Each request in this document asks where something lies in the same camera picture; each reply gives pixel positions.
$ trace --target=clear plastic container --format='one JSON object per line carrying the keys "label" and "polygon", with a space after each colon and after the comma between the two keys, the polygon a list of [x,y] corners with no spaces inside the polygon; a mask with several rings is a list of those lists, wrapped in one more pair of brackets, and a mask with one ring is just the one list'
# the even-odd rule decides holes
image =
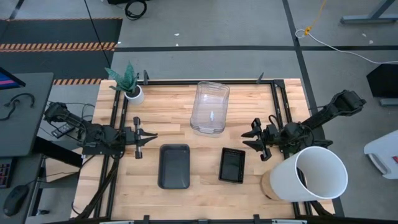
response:
{"label": "clear plastic container", "polygon": [[190,119],[196,134],[218,137],[225,129],[229,87],[220,83],[198,83]]}

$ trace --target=monitor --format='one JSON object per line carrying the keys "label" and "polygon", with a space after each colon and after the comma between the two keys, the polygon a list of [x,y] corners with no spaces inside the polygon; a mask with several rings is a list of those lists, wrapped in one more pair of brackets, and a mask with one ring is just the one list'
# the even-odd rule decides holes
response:
{"label": "monitor", "polygon": [[19,88],[23,86],[25,86],[24,82],[0,67],[0,90]]}

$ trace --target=yellow cable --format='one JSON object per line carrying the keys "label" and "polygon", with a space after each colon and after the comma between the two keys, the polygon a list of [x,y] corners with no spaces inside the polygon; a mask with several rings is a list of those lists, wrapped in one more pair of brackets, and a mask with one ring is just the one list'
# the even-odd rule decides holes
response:
{"label": "yellow cable", "polygon": [[311,31],[312,27],[314,27],[315,24],[318,22],[319,18],[321,17],[323,7],[325,7],[325,4],[326,4],[326,0],[323,0],[321,8],[319,9],[319,12],[318,12],[318,17],[312,22],[311,26],[304,29],[304,35],[308,35],[308,33]]}

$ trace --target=small black container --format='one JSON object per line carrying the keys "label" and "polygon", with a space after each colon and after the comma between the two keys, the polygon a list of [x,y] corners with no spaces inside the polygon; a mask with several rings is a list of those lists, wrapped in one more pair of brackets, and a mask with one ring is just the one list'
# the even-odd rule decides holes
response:
{"label": "small black container", "polygon": [[218,179],[236,184],[243,183],[244,158],[246,152],[223,148]]}
{"label": "small black container", "polygon": [[187,144],[160,147],[157,185],[162,189],[187,189],[190,185],[190,150]]}

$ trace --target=concrete floor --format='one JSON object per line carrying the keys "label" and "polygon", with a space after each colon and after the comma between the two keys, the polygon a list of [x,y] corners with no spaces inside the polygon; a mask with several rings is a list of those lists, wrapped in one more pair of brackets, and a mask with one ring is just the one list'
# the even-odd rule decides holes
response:
{"label": "concrete floor", "polygon": [[[87,1],[93,17],[124,17],[122,9],[106,1]],[[0,18],[7,18],[16,2],[0,1]],[[298,29],[311,24],[321,3],[322,0],[289,0]],[[332,45],[398,45],[398,24],[343,26],[339,23],[341,16],[367,14],[378,3],[328,1],[312,34]],[[398,3],[388,13],[398,13]],[[17,18],[76,17],[88,17],[82,0],[25,0],[17,14]],[[293,46],[284,6],[278,0],[149,1],[148,12],[142,19],[123,20],[119,41],[118,47]],[[309,37],[301,39],[300,44],[319,45]],[[396,50],[357,53],[374,60],[398,60]],[[365,144],[398,129],[398,108],[381,108],[366,81],[366,75],[377,65],[332,51],[305,51],[303,56],[318,106],[328,103],[335,93],[344,89],[354,90],[368,102],[359,114],[336,118],[324,125],[326,138],[334,141],[330,149],[348,170],[348,188],[341,196],[345,215],[398,220],[398,180],[383,178],[363,154]],[[294,51],[115,52],[112,68],[121,72],[128,60],[138,72],[146,69],[151,78],[256,78],[261,72],[264,78],[302,78]],[[98,86],[94,85],[55,86],[50,98],[94,103],[97,92]],[[76,113],[80,109],[73,107]],[[27,223],[66,220],[74,193],[74,188],[46,190],[40,208],[50,209],[52,215],[31,217]],[[54,200],[60,195],[67,197]]]}

